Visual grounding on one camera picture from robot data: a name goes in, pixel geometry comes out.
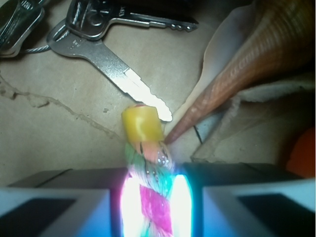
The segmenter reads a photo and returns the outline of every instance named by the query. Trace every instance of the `key blade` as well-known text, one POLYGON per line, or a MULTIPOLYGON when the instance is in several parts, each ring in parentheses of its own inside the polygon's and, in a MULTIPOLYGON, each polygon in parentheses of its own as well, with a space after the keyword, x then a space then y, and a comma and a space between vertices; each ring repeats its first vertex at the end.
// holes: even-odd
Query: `key blade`
POLYGON ((166 122, 172 121, 172 113, 166 103, 153 95, 149 87, 141 81, 141 78, 131 68, 125 72, 125 75, 130 83, 126 83, 124 87, 134 100, 156 107, 159 119, 166 122))
POLYGON ((47 43, 58 54, 86 59, 135 101, 156 107, 161 120, 172 121, 170 109, 166 104, 152 95, 141 78, 101 40, 89 41, 80 38, 67 30, 63 20, 48 34, 47 43))

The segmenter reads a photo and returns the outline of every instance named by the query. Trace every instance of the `silver key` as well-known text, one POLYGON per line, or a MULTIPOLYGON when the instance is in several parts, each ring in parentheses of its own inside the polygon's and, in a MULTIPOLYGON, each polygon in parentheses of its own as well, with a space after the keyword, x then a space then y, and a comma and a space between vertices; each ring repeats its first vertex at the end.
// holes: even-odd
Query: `silver key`
POLYGON ((110 51, 101 40, 89 41, 70 33, 63 20, 48 34, 47 43, 58 54, 88 60, 135 101, 156 107, 161 120, 172 121, 171 111, 166 104, 152 95, 141 78, 110 51))
POLYGON ((76 35, 88 40, 102 38, 113 23, 170 27, 187 32, 198 27, 198 22, 191 17, 167 15, 164 12, 111 0, 72 0, 66 17, 66 26, 76 35))

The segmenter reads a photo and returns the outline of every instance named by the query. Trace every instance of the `key head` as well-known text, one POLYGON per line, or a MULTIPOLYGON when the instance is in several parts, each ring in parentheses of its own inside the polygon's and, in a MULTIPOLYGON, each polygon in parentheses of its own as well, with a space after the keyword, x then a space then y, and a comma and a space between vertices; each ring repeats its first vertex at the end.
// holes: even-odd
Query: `key head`
POLYGON ((88 40, 99 40, 108 29, 115 6, 109 0, 72 0, 66 26, 70 31, 88 40))
POLYGON ((111 0, 72 0, 66 17, 69 30, 88 40, 101 39, 113 23, 140 27, 170 27, 187 32, 198 27, 198 22, 191 17, 122 5, 111 0))
POLYGON ((65 19, 51 30, 47 35, 46 41, 54 52, 66 57, 76 58, 86 58, 87 52, 91 51, 89 45, 98 42, 86 42, 86 39, 69 32, 65 25, 65 19))
POLYGON ((0 8, 0 57, 14 57, 44 17, 36 0, 9 0, 0 8))

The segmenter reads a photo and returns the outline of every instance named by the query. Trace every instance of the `colorful object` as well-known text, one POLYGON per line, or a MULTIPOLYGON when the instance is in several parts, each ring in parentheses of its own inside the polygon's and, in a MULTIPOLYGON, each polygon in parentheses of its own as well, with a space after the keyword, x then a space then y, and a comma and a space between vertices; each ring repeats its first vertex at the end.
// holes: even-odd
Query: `colorful object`
POLYGON ((145 105, 131 107, 122 113, 122 121, 129 141, 125 146, 129 177, 139 184, 139 236, 173 236, 169 199, 174 163, 163 143, 157 110, 145 105))
POLYGON ((192 207, 192 192, 184 175, 175 176, 168 199, 128 177, 121 194, 123 236, 191 237, 192 207))
POLYGON ((315 177, 315 128, 305 131, 297 140, 286 169, 304 178, 315 177))

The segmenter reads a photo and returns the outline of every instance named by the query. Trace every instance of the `seashell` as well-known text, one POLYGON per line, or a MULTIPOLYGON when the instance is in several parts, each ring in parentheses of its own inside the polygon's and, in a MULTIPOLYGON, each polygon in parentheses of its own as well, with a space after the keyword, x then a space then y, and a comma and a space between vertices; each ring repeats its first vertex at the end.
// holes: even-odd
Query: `seashell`
POLYGON ((297 69, 312 59, 315 51, 312 1, 255 0, 253 6, 255 23, 247 40, 187 109, 165 143, 175 141, 246 86, 297 69))
POLYGON ((173 114, 173 120, 166 124, 168 134, 182 116, 227 65, 236 51, 242 46, 254 27, 254 4, 237 7, 221 23, 206 47, 203 58, 203 71, 186 102, 173 114))

